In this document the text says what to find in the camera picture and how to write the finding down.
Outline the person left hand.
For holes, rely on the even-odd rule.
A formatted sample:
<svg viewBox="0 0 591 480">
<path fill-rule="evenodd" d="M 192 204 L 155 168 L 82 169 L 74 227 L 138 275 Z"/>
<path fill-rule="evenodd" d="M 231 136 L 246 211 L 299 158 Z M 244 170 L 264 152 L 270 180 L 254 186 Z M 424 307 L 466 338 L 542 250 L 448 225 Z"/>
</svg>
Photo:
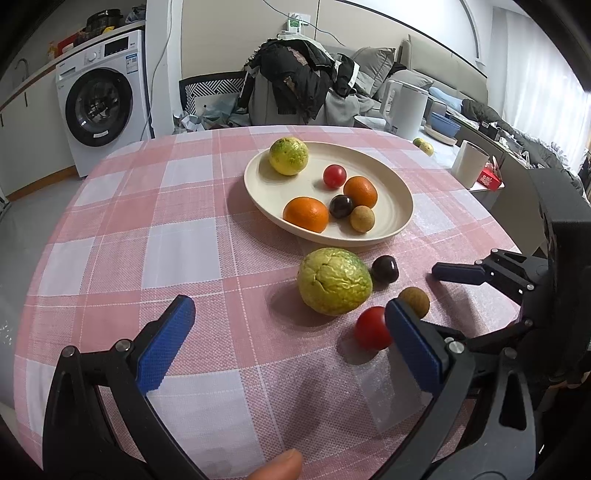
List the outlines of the person left hand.
<svg viewBox="0 0 591 480">
<path fill-rule="evenodd" d="M 297 480 L 301 476 L 304 457 L 297 449 L 284 451 L 267 462 L 252 474 L 247 480 Z"/>
</svg>

